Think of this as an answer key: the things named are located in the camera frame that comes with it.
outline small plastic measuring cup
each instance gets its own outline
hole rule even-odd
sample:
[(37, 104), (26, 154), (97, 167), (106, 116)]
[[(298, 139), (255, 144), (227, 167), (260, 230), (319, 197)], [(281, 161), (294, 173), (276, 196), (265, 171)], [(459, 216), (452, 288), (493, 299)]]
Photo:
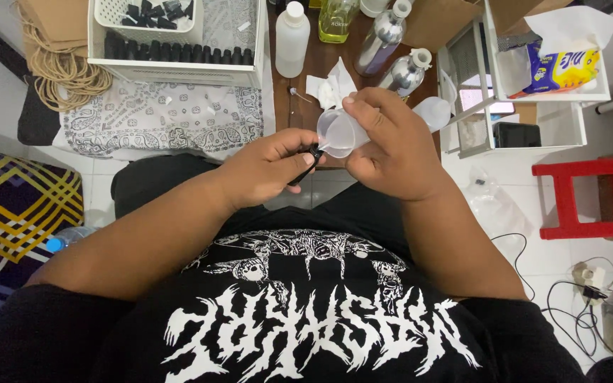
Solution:
[(362, 144), (370, 141), (366, 131), (344, 109), (326, 110), (316, 124), (319, 150), (335, 158), (345, 158)]

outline aluminum bottle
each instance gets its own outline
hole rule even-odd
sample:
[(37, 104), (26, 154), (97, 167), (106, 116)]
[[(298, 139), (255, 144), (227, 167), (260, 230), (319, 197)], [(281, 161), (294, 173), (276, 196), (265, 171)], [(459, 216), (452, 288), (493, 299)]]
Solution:
[(406, 31), (405, 18), (411, 13), (408, 0), (397, 0), (391, 10), (380, 13), (363, 41), (354, 68), (363, 77), (375, 75), (396, 47)]
[(387, 70), (378, 87), (398, 93), (404, 102), (425, 79), (425, 71), (432, 67), (432, 54), (425, 48), (411, 49), (411, 54), (399, 57)]

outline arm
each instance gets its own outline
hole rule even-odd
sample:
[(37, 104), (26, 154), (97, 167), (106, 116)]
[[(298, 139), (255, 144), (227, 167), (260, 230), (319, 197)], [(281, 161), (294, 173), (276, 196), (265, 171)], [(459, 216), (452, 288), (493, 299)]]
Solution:
[(515, 270), (441, 167), (422, 118), (381, 88), (363, 89), (343, 105), (372, 141), (349, 156), (347, 170), (401, 200), (413, 260), (432, 283), (455, 297), (526, 299)]
[[(197, 257), (238, 209), (260, 205), (313, 163), (293, 155), (318, 135), (286, 129), (247, 145), (217, 170), (201, 174), (72, 244), (28, 285), (136, 300)], [(299, 187), (288, 187), (299, 192)]]

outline glass bottle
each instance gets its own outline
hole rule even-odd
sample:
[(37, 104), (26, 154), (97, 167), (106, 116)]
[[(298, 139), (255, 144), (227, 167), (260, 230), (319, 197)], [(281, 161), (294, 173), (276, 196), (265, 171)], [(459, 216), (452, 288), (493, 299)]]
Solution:
[(345, 42), (359, 5), (359, 0), (324, 0), (318, 16), (319, 39), (322, 42)]

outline white storage basket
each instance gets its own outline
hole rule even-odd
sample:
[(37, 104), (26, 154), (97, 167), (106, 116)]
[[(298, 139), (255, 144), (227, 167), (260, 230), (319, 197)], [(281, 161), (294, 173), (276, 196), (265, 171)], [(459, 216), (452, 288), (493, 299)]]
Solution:
[(204, 63), (172, 63), (163, 61), (105, 59), (104, 41), (108, 27), (93, 17), (94, 4), (106, 0), (89, 0), (89, 59), (111, 73), (128, 81), (146, 83), (188, 83), (261, 88), (264, 52), (268, 52), (268, 18), (266, 1), (257, 1), (257, 26), (253, 65), (222, 65)]
[(193, 0), (193, 25), (185, 30), (171, 30), (158, 28), (127, 27), (122, 25), (127, 13), (127, 6), (133, 4), (132, 0), (95, 0), (96, 5), (93, 17), (104, 27), (110, 28), (121, 34), (125, 39), (136, 40), (139, 44), (150, 44), (152, 40), (174, 44), (202, 43), (202, 24), (204, 11), (202, 0)]

